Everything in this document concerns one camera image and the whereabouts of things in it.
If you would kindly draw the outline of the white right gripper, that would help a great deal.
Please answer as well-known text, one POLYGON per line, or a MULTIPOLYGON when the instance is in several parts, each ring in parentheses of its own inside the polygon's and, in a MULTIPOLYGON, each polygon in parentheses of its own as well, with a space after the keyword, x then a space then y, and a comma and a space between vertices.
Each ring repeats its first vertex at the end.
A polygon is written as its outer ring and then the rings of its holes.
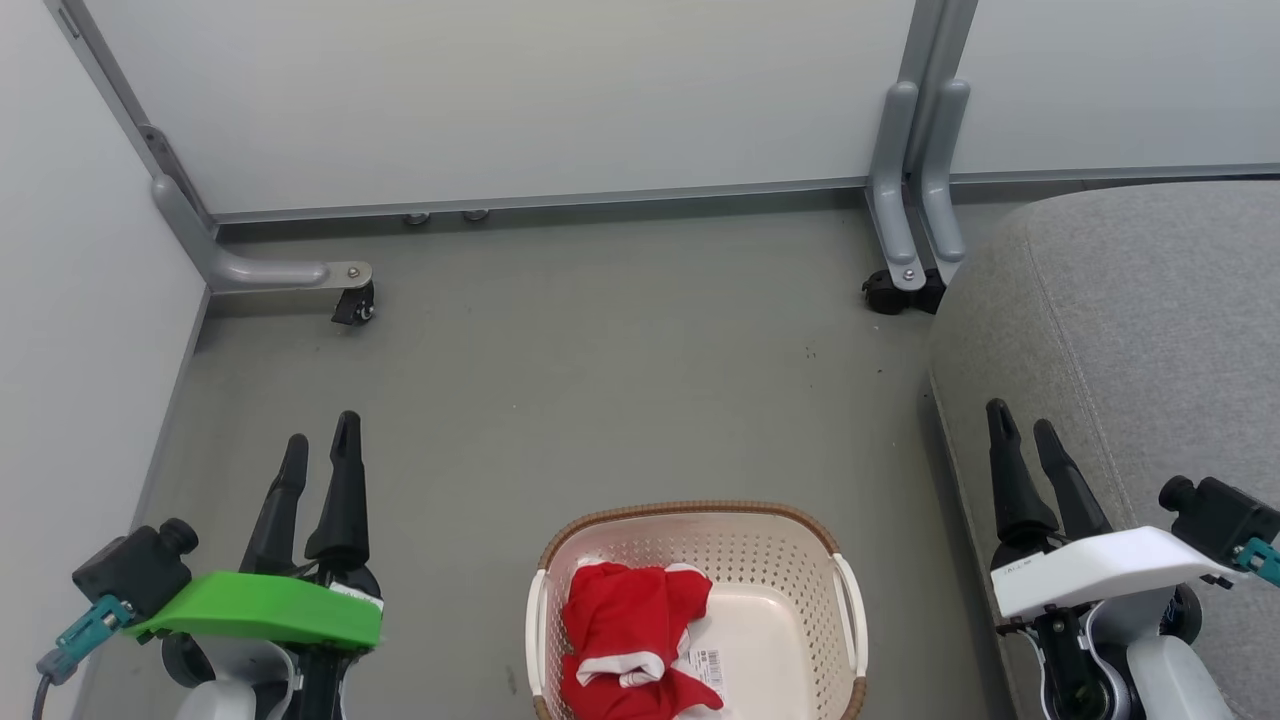
POLYGON ((1044 717, 1230 719, 1196 651, 1158 628, 1181 585, 1203 578, 1231 585, 1240 573, 1158 528, 1111 533, 1048 419, 1033 427, 1037 454, 1066 542, 1078 542, 1039 553, 1057 518, 1030 478, 1006 402, 989 400, 986 419, 998 537, 991 580, 1007 629, 1034 647, 1044 717))

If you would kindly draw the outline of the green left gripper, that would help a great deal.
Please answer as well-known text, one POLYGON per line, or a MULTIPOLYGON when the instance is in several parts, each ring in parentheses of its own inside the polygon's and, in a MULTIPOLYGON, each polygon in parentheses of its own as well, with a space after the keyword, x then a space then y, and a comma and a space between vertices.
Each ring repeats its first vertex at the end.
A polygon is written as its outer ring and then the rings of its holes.
MULTIPOLYGON (((339 415, 329 459, 332 477, 305 557, 321 574, 339 574, 370 559, 357 413, 339 415)), ((161 641, 166 671, 188 691, 175 717, 349 716, 348 673, 380 644, 384 601, 348 582, 283 577, 296 570, 294 524, 307 465, 308 441, 293 434, 239 573, 192 580, 155 616, 128 630, 137 641, 161 641)))

